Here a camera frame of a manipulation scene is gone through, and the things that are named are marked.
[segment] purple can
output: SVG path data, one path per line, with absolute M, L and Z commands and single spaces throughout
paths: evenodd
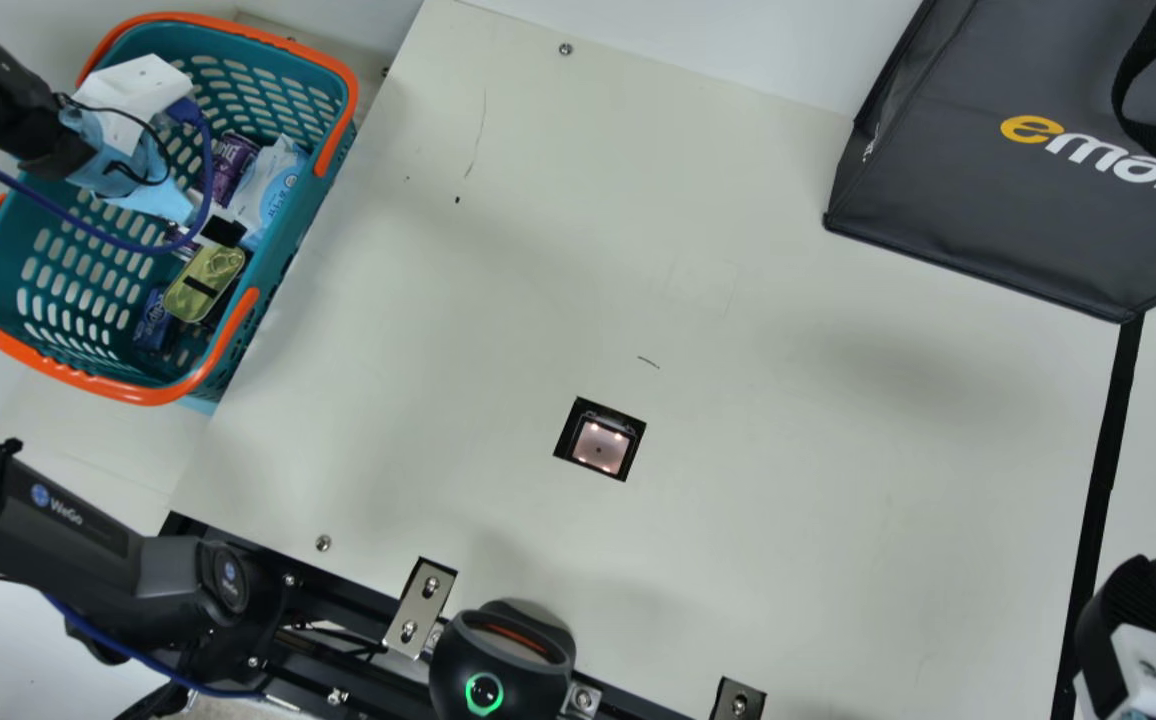
M 213 143 L 213 201 L 225 208 L 231 203 L 240 178 L 258 156 L 258 143 L 228 131 Z M 195 178 L 195 188 L 203 192 L 203 177 Z

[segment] wet wipes package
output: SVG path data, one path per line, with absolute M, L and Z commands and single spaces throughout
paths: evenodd
M 230 209 L 236 218 L 249 228 L 257 228 L 246 233 L 240 242 L 242 247 L 253 252 L 262 246 L 267 229 L 294 191 L 294 184 L 298 183 L 307 158 L 307 151 L 286 135 L 276 138 L 275 143 L 258 151 L 244 179 L 240 179 L 240 186 L 231 196 Z

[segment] metal bracket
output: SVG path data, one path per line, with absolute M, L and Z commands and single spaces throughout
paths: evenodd
M 575 682 L 569 683 L 569 697 L 565 698 L 564 710 L 561 717 L 570 720 L 595 720 L 596 710 L 600 708 L 601 692 L 591 685 Z
M 392 652 L 418 660 L 436 621 L 440 619 L 440 611 L 445 610 L 455 578 L 458 571 L 418 557 L 400 596 L 400 609 L 381 644 Z
M 738 680 L 720 678 L 711 720 L 759 720 L 765 711 L 765 693 Z

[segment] teal plastic basket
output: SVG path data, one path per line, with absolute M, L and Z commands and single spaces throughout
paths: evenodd
M 0 205 L 0 348 L 72 386 L 134 404 L 187 395 L 217 401 L 355 139 L 357 83 L 329 55 L 185 13 L 127 20 L 81 77 L 147 54 L 188 73 L 214 138 L 234 131 L 268 144 L 284 132 L 312 154 L 307 169 L 235 283 L 221 322 L 184 325 L 166 354 L 138 350 L 133 334 L 150 288 L 175 281 L 181 260 L 117 250 L 12 192 Z M 202 139 L 184 126 L 163 140 L 185 187 L 202 164 Z M 21 179 L 125 240 L 157 245 L 165 233 L 158 220 L 104 205 L 67 183 Z

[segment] white table surface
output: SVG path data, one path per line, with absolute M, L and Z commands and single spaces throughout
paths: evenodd
M 1116 328 L 822 231 L 846 118 L 571 39 L 424 5 L 172 507 L 691 717 L 1043 717 Z

